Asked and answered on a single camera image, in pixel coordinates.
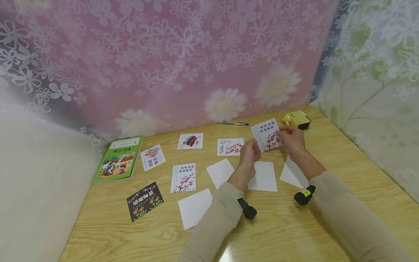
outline yellow pencil sharpener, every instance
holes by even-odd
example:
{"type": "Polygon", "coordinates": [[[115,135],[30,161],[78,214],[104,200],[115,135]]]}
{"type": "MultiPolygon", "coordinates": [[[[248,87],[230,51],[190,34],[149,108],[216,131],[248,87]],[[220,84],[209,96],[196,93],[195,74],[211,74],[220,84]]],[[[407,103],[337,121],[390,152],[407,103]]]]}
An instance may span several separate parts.
{"type": "Polygon", "coordinates": [[[282,122],[286,125],[291,125],[301,130],[307,130],[310,126],[310,119],[303,111],[295,111],[286,114],[282,119],[282,122]]]}

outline book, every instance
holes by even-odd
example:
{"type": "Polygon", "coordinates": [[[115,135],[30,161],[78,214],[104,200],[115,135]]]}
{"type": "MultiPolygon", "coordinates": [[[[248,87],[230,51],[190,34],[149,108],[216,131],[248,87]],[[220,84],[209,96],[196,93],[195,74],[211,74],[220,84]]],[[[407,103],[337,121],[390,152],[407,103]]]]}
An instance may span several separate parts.
{"type": "Polygon", "coordinates": [[[143,137],[113,141],[105,152],[93,185],[132,179],[143,137]]]}

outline fabric backdrop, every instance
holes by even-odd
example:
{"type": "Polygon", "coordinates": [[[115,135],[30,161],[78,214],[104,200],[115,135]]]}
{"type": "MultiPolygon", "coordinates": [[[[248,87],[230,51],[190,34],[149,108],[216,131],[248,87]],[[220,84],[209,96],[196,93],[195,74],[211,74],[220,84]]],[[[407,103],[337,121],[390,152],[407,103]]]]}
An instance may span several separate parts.
{"type": "Polygon", "coordinates": [[[419,2],[343,0],[310,94],[419,202],[419,2]]]}
{"type": "Polygon", "coordinates": [[[3,0],[0,89],[108,139],[302,106],[337,2],[3,0]]]}

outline table surface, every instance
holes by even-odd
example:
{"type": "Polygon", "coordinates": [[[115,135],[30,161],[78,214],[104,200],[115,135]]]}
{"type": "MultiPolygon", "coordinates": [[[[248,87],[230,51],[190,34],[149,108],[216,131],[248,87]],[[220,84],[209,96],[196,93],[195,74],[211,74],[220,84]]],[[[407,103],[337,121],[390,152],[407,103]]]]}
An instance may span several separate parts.
{"type": "MultiPolygon", "coordinates": [[[[303,107],[241,119],[249,126],[208,125],[146,137],[145,150],[161,145],[166,162],[144,172],[136,166],[132,180],[91,187],[61,256],[61,261],[175,261],[193,228],[183,229],[178,201],[216,188],[206,167],[226,157],[217,156],[218,138],[252,139],[250,127],[270,118],[278,124],[284,114],[303,110],[312,120],[304,131],[306,147],[327,169],[379,215],[409,253],[419,258],[419,205],[376,166],[356,145],[314,107],[303,107]],[[180,134],[204,133],[202,149],[177,150],[180,134]],[[197,190],[170,194],[172,166],[197,165],[197,190]],[[164,199],[158,208],[131,222],[126,198],[156,181],[164,199]]],[[[278,192],[250,190],[246,201],[258,215],[240,220],[223,242],[215,261],[349,261],[336,234],[315,203],[297,206],[298,188],[279,180],[287,151],[265,152],[261,161],[274,162],[278,192]]],[[[227,157],[235,168],[239,156],[227,157]]]]}

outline green floral fabric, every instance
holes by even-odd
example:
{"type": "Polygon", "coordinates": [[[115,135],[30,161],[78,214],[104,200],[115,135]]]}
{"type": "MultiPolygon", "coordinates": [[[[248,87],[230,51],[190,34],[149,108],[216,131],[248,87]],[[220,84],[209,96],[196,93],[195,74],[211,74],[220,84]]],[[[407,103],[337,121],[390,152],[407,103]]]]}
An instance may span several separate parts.
{"type": "Polygon", "coordinates": [[[319,108],[419,202],[419,2],[345,0],[319,108]]]}

